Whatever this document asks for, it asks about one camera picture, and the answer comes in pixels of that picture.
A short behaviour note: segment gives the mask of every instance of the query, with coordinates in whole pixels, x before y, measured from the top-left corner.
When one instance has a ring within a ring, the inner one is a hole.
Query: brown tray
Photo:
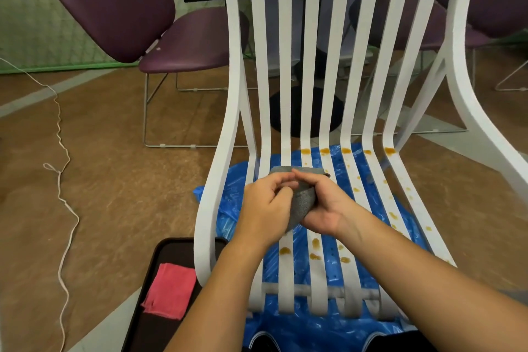
[[[216,258],[227,245],[228,241],[224,238],[216,238],[215,251]],[[154,250],[152,259],[148,266],[147,275],[141,288],[137,300],[130,326],[128,327],[125,342],[121,352],[163,352],[168,342],[180,326],[180,320],[171,320],[143,313],[143,307],[140,304],[145,300],[150,285],[158,272],[161,263],[173,263],[183,267],[194,269],[194,253],[192,238],[167,238],[161,241]],[[191,300],[187,307],[187,312],[196,300],[202,287],[196,281],[191,294]]]

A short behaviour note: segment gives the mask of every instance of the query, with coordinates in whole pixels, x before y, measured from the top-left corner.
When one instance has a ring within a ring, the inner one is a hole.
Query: white slatted chair
[[[226,0],[229,16],[230,33],[230,65],[229,65],[229,93],[227,109],[220,136],[220,141],[203,191],[200,207],[196,217],[194,233],[194,262],[199,282],[204,285],[215,264],[215,223],[224,182],[233,151],[233,143],[238,125],[239,112],[242,116],[249,149],[249,164],[247,167],[246,183],[264,177],[270,170],[271,136],[268,88],[268,63],[266,48],[265,0],[251,0],[254,20],[255,52],[257,57],[257,80],[260,108],[260,122],[262,134],[262,149],[260,157],[255,145],[254,129],[251,120],[246,77],[240,48],[240,27],[238,14],[238,0]],[[280,42],[280,93],[281,93],[281,165],[291,165],[290,146],[290,87],[291,87],[291,45],[292,45],[292,0],[279,0],[279,42]],[[398,75],[388,117],[383,131],[383,147],[386,158],[382,164],[378,162],[373,152],[374,124],[378,117],[380,101],[385,86],[390,59],[393,52],[394,40],[399,26],[400,16],[405,0],[391,0],[387,14],[383,40],[379,50],[379,60],[374,74],[373,88],[368,101],[366,121],[363,129],[363,149],[373,180],[387,212],[390,224],[404,236],[410,238],[409,233],[400,216],[399,209],[392,196],[391,189],[386,183],[383,166],[390,165],[398,178],[401,188],[405,190],[408,202],[413,209],[418,225],[425,235],[430,251],[439,258],[455,265],[446,248],[431,216],[421,201],[410,177],[399,156],[399,150],[409,138],[419,119],[424,114],[432,96],[438,89],[445,75],[449,82],[455,106],[464,120],[467,128],[479,135],[486,147],[496,152],[500,169],[511,186],[520,195],[528,199],[528,164],[517,151],[494,127],[480,107],[472,90],[466,69],[464,32],[469,0],[450,0],[448,19],[445,31],[445,42],[427,76],[426,82],[419,94],[407,121],[401,126],[396,140],[394,131],[402,109],[403,99],[413,73],[414,63],[419,52],[419,45],[423,37],[432,3],[434,0],[419,0],[412,31],[406,47],[403,62]],[[312,92],[314,85],[314,61],[316,48],[316,34],[318,21],[319,0],[306,0],[306,29],[304,39],[304,72],[301,109],[301,138],[300,147],[310,150],[310,120],[312,112]],[[348,178],[357,203],[370,210],[365,189],[360,180],[358,167],[351,153],[351,130],[358,100],[360,80],[366,47],[369,39],[370,26],[374,11],[375,0],[363,0],[359,16],[359,26],[355,39],[350,78],[345,100],[345,112],[340,136],[340,146],[343,159],[347,166]],[[329,126],[334,97],[337,68],[339,63],[340,44],[343,34],[345,7],[347,0],[334,0],[332,21],[328,44],[328,59],[324,82],[323,113],[320,122],[320,154],[323,167],[331,174],[335,181],[332,158],[328,153]],[[312,166],[309,153],[302,153],[303,166]],[[319,240],[319,234],[308,231],[308,253],[313,250],[313,240]],[[279,242],[279,248],[293,250],[293,235],[289,232]],[[249,309],[261,311],[265,302],[265,295],[278,294],[279,312],[294,312],[294,296],[308,297],[309,308],[314,315],[326,315],[328,299],[335,298],[341,315],[357,318],[361,314],[362,301],[365,300],[368,309],[379,320],[392,320],[399,315],[399,309],[389,295],[381,287],[379,290],[362,289],[358,269],[354,256],[338,242],[339,256],[343,271],[344,287],[329,287],[327,285],[324,257],[322,260],[309,260],[311,285],[294,284],[293,255],[279,256],[278,283],[262,282],[262,262],[255,274],[251,288]]]

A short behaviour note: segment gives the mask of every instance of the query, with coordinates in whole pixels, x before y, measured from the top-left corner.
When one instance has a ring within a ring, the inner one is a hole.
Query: black round table base
[[[291,135],[300,138],[300,112],[302,100],[302,87],[294,86],[291,88]],[[319,136],[319,127],[321,122],[321,108],[323,106],[323,90],[321,88],[313,88],[313,103],[312,103],[312,125],[310,128],[310,137],[315,138]],[[277,131],[281,131],[281,93],[277,92],[269,98],[269,109],[271,127]],[[330,131],[339,127],[343,120],[344,104],[341,100],[334,96],[334,106],[332,108],[332,119],[330,121]]]

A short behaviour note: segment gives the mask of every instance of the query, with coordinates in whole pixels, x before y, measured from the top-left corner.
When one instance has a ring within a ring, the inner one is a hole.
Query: folded gray cloth
[[[270,170],[270,174],[274,172],[290,172],[296,169],[303,172],[311,172],[314,174],[322,174],[330,176],[325,173],[324,169],[314,169],[311,167],[292,167],[292,166],[275,166]],[[317,195],[315,188],[304,181],[299,181],[299,188],[294,190],[294,196],[291,200],[290,221],[286,232],[291,231],[306,217],[308,212],[314,207],[317,202]]]

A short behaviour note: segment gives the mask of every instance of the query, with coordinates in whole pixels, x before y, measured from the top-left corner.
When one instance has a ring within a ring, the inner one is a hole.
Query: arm
[[[528,308],[462,274],[360,207],[323,175],[304,224],[340,240],[439,351],[525,351]]]
[[[266,251],[286,230],[293,179],[292,173],[275,173],[246,186],[233,240],[165,352],[241,351],[251,283]]]

